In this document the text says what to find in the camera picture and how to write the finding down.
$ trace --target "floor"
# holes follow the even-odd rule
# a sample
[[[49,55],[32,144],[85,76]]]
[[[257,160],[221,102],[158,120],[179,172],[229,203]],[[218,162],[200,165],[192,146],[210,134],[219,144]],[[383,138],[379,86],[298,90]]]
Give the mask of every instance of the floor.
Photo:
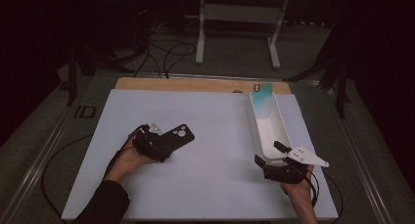
[[[212,28],[207,31],[202,65],[195,64],[195,54],[192,53],[192,45],[196,45],[198,37],[192,21],[183,31],[158,27],[151,37],[151,56],[136,76],[165,77],[164,68],[170,68],[182,58],[169,70],[170,78],[191,76],[281,81],[309,68],[330,32],[330,28],[324,26],[283,24],[277,39],[282,66],[274,69],[265,41],[266,28],[250,33],[233,33],[218,30],[216,25],[212,23]],[[169,54],[166,58],[166,50],[180,43],[169,40],[188,44],[171,53],[191,54]],[[118,53],[122,56],[128,51]],[[143,55],[123,65],[136,70],[145,59]],[[68,92],[55,90],[0,149],[0,177],[7,181],[0,184],[1,223],[61,222],[59,213],[65,207],[108,94],[119,77],[134,75],[119,73],[99,62],[96,67],[94,76],[83,76],[78,72],[78,95],[72,107],[66,106]],[[62,68],[63,81],[66,79],[65,70]],[[298,98],[316,151],[332,161],[326,171],[341,191],[339,193],[336,185],[331,184],[338,213],[342,213],[339,223],[414,223],[413,194],[352,80],[348,81],[346,89],[346,119],[341,119],[334,108],[333,91],[318,86],[321,75],[321,72],[314,73],[305,80],[290,83],[290,86]],[[91,118],[77,117],[78,106],[95,107],[97,113]]]

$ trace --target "person's left hand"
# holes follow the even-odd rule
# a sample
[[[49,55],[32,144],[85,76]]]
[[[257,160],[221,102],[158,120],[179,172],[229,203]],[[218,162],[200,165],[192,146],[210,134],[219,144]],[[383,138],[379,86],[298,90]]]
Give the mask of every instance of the person's left hand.
[[[138,154],[132,144],[132,139],[133,135],[130,135],[129,140],[119,152],[113,167],[104,177],[104,180],[112,180],[121,184],[123,179],[136,169],[154,161],[149,157]]]

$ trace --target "person's right hand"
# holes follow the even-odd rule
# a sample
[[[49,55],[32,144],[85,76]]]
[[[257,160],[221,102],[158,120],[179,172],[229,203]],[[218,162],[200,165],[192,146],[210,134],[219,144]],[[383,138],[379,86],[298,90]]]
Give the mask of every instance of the person's right hand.
[[[314,166],[309,165],[307,169],[312,171]],[[307,178],[311,181],[311,173],[307,172]],[[315,224],[317,217],[311,203],[310,186],[307,181],[302,180],[298,184],[280,183],[281,189],[290,197],[291,205],[297,213],[301,224]]]

